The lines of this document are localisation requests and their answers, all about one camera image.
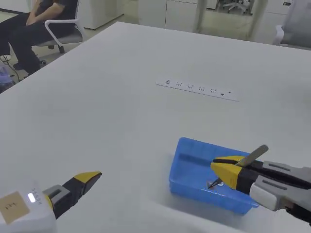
beige label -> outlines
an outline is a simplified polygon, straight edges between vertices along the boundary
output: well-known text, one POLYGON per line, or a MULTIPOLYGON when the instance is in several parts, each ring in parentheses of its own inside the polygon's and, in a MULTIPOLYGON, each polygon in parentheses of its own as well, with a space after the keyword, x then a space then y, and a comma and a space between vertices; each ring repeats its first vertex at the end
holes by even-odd
POLYGON ((19 192, 12 193, 0 199, 0 212, 6 224, 29 214, 30 210, 19 192))

wall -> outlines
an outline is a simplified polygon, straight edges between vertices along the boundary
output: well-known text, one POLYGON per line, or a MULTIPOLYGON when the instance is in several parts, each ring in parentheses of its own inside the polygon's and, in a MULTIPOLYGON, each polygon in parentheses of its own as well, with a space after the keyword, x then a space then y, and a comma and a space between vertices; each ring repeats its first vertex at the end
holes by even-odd
POLYGON ((33 0, 0 0, 0 8, 11 11, 30 12, 33 0))

seated person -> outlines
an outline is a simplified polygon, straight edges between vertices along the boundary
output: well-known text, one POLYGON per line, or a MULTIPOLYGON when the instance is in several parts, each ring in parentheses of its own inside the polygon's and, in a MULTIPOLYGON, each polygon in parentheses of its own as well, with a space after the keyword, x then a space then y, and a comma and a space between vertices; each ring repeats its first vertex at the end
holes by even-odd
MULTIPOLYGON (((75 19, 77 0, 36 0, 30 13, 0 23, 0 56, 10 55, 11 44, 20 66, 29 74, 40 69, 32 46, 53 40, 44 23, 48 19, 75 19)), ((69 35, 72 23, 50 24, 57 38, 69 35)))

outlet socket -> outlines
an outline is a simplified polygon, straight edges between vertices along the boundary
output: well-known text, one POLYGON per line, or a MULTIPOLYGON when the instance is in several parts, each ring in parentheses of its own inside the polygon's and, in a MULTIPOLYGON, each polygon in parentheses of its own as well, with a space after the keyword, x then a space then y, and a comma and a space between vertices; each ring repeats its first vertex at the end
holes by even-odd
POLYGON ((222 98, 225 100, 233 100, 238 101, 238 99, 235 96, 235 93, 232 90, 224 90, 224 89, 218 89, 214 87, 210 87, 208 85, 202 85, 202 84, 194 84, 189 82, 183 82, 180 80, 172 80, 172 79, 166 79, 163 81, 156 82, 157 85, 170 87, 178 90, 183 91, 189 91, 193 93, 198 93, 206 96, 213 96, 222 98))

blue plastic container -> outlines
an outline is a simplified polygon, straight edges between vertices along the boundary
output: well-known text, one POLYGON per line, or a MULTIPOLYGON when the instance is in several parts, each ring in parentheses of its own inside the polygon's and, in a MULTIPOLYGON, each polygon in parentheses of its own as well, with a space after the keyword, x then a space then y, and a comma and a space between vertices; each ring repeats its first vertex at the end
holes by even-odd
POLYGON ((252 207, 258 207, 248 195, 225 184, 213 189, 207 188, 209 183, 217 179, 210 168, 213 159, 232 155, 247 156, 248 153, 181 138, 170 172, 171 192, 245 215, 252 207))

